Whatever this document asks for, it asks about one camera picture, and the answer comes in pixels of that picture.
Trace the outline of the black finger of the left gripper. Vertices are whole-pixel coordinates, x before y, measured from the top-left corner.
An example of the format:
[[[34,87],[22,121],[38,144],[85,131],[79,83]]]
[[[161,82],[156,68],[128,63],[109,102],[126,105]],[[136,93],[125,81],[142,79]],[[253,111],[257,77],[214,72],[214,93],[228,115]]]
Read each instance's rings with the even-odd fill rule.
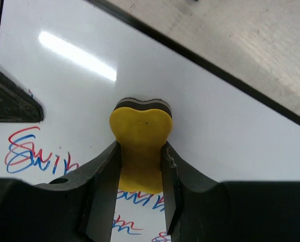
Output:
[[[0,123],[43,121],[42,106],[0,72]]]

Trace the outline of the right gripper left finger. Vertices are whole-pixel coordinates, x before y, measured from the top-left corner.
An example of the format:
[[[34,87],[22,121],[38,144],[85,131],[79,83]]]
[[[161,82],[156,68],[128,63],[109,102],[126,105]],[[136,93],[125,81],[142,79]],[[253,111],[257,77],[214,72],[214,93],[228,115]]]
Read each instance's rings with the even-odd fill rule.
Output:
[[[120,145],[47,184],[0,178],[0,241],[110,241]]]

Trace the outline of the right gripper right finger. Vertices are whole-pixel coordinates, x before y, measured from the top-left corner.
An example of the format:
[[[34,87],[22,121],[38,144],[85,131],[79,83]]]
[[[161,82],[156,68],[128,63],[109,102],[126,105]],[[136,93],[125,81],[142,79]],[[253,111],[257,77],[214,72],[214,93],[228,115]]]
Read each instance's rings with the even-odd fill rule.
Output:
[[[172,241],[300,241],[300,181],[219,183],[169,143],[161,169]]]

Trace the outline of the small black-framed whiteboard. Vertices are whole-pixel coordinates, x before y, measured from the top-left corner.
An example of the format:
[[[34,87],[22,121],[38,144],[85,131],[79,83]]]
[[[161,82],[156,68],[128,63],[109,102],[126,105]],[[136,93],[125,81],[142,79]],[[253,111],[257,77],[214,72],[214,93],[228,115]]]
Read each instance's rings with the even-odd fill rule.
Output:
[[[300,121],[101,1],[0,1],[0,241],[300,241]]]

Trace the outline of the yellow bone-shaped eraser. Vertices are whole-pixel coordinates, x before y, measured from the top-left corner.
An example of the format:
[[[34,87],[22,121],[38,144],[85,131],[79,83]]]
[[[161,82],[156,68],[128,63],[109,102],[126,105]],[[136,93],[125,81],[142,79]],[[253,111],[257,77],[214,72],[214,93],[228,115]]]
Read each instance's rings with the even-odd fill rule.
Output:
[[[160,99],[123,98],[112,111],[109,125],[121,147],[119,189],[161,193],[161,150],[173,129],[170,106]]]

